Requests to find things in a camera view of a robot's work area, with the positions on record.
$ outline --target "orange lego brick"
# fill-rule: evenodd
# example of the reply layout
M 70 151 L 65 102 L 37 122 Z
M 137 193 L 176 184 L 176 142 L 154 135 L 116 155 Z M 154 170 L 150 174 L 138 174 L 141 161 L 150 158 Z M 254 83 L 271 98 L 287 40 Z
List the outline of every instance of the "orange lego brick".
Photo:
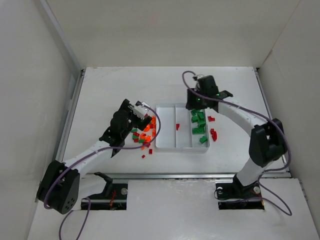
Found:
M 150 130 L 150 124 L 148 124 L 148 125 L 145 127 L 145 129 L 143 129 L 144 132 L 149 132 L 149 130 Z
M 146 136 L 147 136 L 147 134 L 145 134 L 145 133 L 141 133 L 141 134 L 140 134 L 140 139 L 145 140 L 145 139 L 146 139 Z

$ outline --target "white enclosure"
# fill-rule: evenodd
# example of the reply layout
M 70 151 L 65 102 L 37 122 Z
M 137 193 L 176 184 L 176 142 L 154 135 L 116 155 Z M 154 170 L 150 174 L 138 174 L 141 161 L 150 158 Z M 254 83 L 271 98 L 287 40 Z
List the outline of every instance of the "white enclosure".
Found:
M 290 172 L 263 181 L 293 216 L 269 203 L 265 211 L 217 210 L 214 183 L 241 169 L 249 137 L 216 116 L 219 140 L 211 139 L 196 163 L 193 153 L 157 152 L 142 160 L 141 151 L 121 151 L 118 161 L 94 169 L 158 180 L 130 180 L 128 210 L 92 211 L 80 239 L 101 239 L 106 231 L 121 240 L 151 239 L 152 232 L 161 240 L 248 239 L 248 224 L 261 239 L 319 239 L 319 22 L 319 0 L 0 0 L 0 239 L 58 239 L 63 216 L 35 203 L 48 163 L 94 143 L 124 98 L 143 97 L 153 108 L 185 102 L 180 74 L 192 68 L 282 121 L 293 153 Z M 137 95 L 140 89 L 145 93 Z M 168 89 L 165 98 L 155 93 Z M 75 239 L 84 214 L 70 216 L 62 239 Z

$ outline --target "red lego brick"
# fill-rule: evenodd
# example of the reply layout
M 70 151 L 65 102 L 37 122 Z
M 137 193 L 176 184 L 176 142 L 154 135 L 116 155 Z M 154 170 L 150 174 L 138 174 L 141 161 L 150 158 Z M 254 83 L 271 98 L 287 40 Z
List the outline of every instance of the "red lego brick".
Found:
M 208 116 L 208 120 L 209 120 L 209 122 L 214 122 L 216 119 L 212 116 Z
M 214 133 L 213 133 L 213 135 L 212 135 L 212 138 L 213 138 L 213 141 L 214 141 L 214 142 L 217 141 L 217 139 L 218 139 L 218 134 L 217 134 L 216 131 L 214 131 Z

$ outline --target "purple cable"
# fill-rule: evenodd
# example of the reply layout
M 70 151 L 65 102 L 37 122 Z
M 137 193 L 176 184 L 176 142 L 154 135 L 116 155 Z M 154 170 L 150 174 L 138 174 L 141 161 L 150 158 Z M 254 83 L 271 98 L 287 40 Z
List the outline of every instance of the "purple cable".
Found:
M 83 224 L 82 224 L 81 229 L 80 229 L 80 231 L 79 231 L 79 234 L 78 234 L 78 236 L 76 237 L 75 240 L 78 240 L 78 239 L 79 239 L 79 237 L 80 237 L 80 235 L 81 235 L 81 233 L 82 233 L 82 230 L 84 229 L 85 224 L 86 224 L 86 222 L 87 222 L 87 219 L 88 219 L 88 216 L 89 216 L 89 212 L 90 212 L 90 208 L 91 208 L 91 200 L 90 200 L 90 198 L 89 198 L 89 197 L 86 197 L 85 199 L 88 200 L 88 210 L 86 211 L 86 215 L 85 215 Z M 62 226 L 64 225 L 67 217 L 68 217 L 72 212 L 73 212 L 73 210 L 71 210 L 70 212 L 68 212 L 68 214 L 64 217 L 64 219 L 62 220 L 62 222 L 61 222 L 61 224 L 60 224 L 60 227 L 59 227 L 59 240 L 62 240 L 62 237 L 61 237 Z
M 287 148 L 287 152 L 288 152 L 288 160 L 287 160 L 287 163 L 283 166 L 283 167 L 280 167 L 280 168 L 274 168 L 274 169 L 267 169 L 265 170 L 257 179 L 257 182 L 259 183 L 259 185 L 261 187 L 263 187 L 265 190 L 267 190 L 269 193 L 273 194 L 275 197 L 277 197 L 284 205 L 285 207 L 288 209 L 289 212 L 286 212 L 285 210 L 283 210 L 281 207 L 279 207 L 277 204 L 275 204 L 274 202 L 272 202 L 271 200 L 267 199 L 267 198 L 264 198 L 264 197 L 251 197 L 251 198 L 247 198 L 247 199 L 241 199 L 241 200 L 237 200 L 237 201 L 230 201 L 230 203 L 241 203 L 241 202 L 246 202 L 248 200 L 255 200 L 255 199 L 261 199 L 261 200 L 265 200 L 269 203 L 271 203 L 272 205 L 274 205 L 276 208 L 278 208 L 280 211 L 282 211 L 284 214 L 288 215 L 288 216 L 292 216 L 292 211 L 290 209 L 290 207 L 288 206 L 288 204 L 279 196 L 277 195 L 275 192 L 271 191 L 269 188 L 265 187 L 264 185 L 262 185 L 260 183 L 260 179 L 261 177 L 263 176 L 263 174 L 267 173 L 267 172 L 273 172 L 273 171 L 281 171 L 281 170 L 284 170 L 286 169 L 290 163 L 291 163 L 291 157 L 292 157 L 292 153 L 291 153 L 291 149 L 290 149 L 290 146 L 289 146 L 289 143 L 288 143 L 288 140 L 285 136 L 285 134 L 282 132 L 282 130 L 278 127 L 277 124 L 274 123 L 274 121 L 272 121 L 270 118 L 268 118 L 267 116 L 264 116 L 263 114 L 259 113 L 259 112 L 256 112 L 256 111 L 253 111 L 253 110 L 250 110 L 248 108 L 245 108 L 243 106 L 239 106 L 233 102 L 229 102 L 229 101 L 224 101 L 224 100 L 220 100 L 220 99 L 216 99 L 216 98 L 211 98 L 211 97 L 207 97 L 207 96 L 204 96 L 204 95 L 201 95 L 199 93 L 197 93 L 196 91 L 192 90 L 191 87 L 188 86 L 186 80 L 185 80 L 185 74 L 193 74 L 194 76 L 196 75 L 193 71 L 184 71 L 182 73 L 182 81 L 184 83 L 184 85 L 193 93 L 195 94 L 196 96 L 198 96 L 199 98 L 202 98 L 202 99 L 206 99 L 206 100 L 210 100 L 210 101 L 215 101 L 215 102 L 218 102 L 218 103 L 223 103 L 223 104 L 228 104 L 230 106 L 233 106 L 233 107 L 236 107 L 236 108 L 239 108 L 245 112 L 248 112 L 248 113 L 251 113 L 251 114 L 254 114 L 256 116 L 259 116 L 265 120 L 267 120 L 269 123 L 271 123 L 275 128 L 276 130 L 280 133 L 280 135 L 282 136 L 283 138 L 283 141 L 286 145 L 286 148 Z
M 141 146 L 133 146 L 133 147 L 120 147 L 120 146 L 108 146 L 108 147 L 103 147 L 103 148 L 100 148 L 98 149 L 98 153 L 102 152 L 102 151 L 105 151 L 105 150 L 108 150 L 108 149 L 121 149 L 121 150 L 133 150 L 133 149 L 140 149 L 142 147 L 146 147 L 147 145 L 149 145 L 150 143 L 152 143 L 156 137 L 159 135 L 160 133 L 160 130 L 161 130 L 161 121 L 160 121 L 160 117 L 159 115 L 156 113 L 155 110 L 153 110 L 151 107 L 149 106 L 146 106 L 146 105 L 143 105 L 143 107 L 149 109 L 151 112 L 154 113 L 154 115 L 156 116 L 156 118 L 158 119 L 158 125 L 159 125 L 159 128 L 158 128 L 158 131 L 156 133 L 156 135 L 151 139 L 150 142 L 144 144 L 144 145 L 141 145 Z M 67 174 L 67 172 L 69 172 L 73 167 L 75 167 L 76 165 L 80 164 L 81 162 L 83 162 L 84 160 L 86 160 L 87 158 L 90 158 L 92 157 L 93 155 L 97 154 L 96 152 L 92 152 L 86 156 L 84 156 L 83 158 L 79 159 L 78 161 L 76 161 L 75 163 L 73 163 L 71 166 L 69 166 L 65 171 L 63 171 L 58 177 L 57 179 L 53 182 L 53 184 L 51 185 L 51 187 L 49 188 L 48 192 L 46 193 L 45 197 L 44 197 L 44 201 L 43 201 L 43 206 L 45 209 L 52 209 L 52 207 L 50 207 L 48 205 L 48 197 L 50 196 L 50 194 L 52 193 L 54 187 L 58 184 L 58 182 Z M 89 206 L 88 206 L 88 210 L 87 210 L 87 213 L 86 213 L 86 216 L 85 216 L 85 219 L 84 219 L 84 222 L 82 224 L 82 227 L 81 227 L 81 230 L 78 234 L 78 237 L 76 238 L 76 240 L 79 239 L 80 235 L 81 235 L 81 232 L 82 230 L 84 229 L 84 226 L 86 224 L 86 221 L 87 221 L 87 218 L 88 218 L 88 215 L 89 215 L 89 211 L 90 211 L 90 207 L 91 207 L 91 202 L 90 202 L 90 199 L 88 197 L 86 197 L 86 199 L 88 199 L 89 201 Z M 63 219 L 63 221 L 61 222 L 61 225 L 60 225 L 60 228 L 59 228 L 59 239 L 62 240 L 61 238 L 61 229 L 62 229 L 62 226 L 65 222 L 65 220 L 67 219 L 67 217 L 73 212 L 73 210 L 71 210 Z

